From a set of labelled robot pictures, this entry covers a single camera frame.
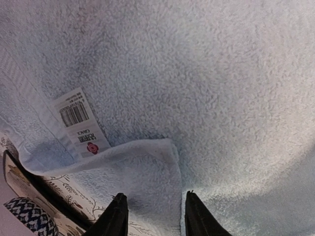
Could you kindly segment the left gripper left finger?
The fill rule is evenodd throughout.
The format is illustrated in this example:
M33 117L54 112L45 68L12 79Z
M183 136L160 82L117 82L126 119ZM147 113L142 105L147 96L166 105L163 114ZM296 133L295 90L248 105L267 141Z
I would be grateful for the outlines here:
M98 220L82 236L127 236L127 196L118 193Z

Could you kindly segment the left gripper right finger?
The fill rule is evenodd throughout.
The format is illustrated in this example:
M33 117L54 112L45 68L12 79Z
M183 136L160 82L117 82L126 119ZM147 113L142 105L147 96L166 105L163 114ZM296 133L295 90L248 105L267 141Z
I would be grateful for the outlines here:
M185 228L187 236L231 236L193 191L186 194Z

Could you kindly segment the light blue cloth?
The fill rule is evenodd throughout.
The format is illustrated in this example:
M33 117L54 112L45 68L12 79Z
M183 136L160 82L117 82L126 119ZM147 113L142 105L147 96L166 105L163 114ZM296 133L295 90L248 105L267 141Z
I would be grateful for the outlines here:
M82 159L50 105L76 88L111 146ZM235 236L312 236L315 3L3 0L0 130L158 235L192 190Z

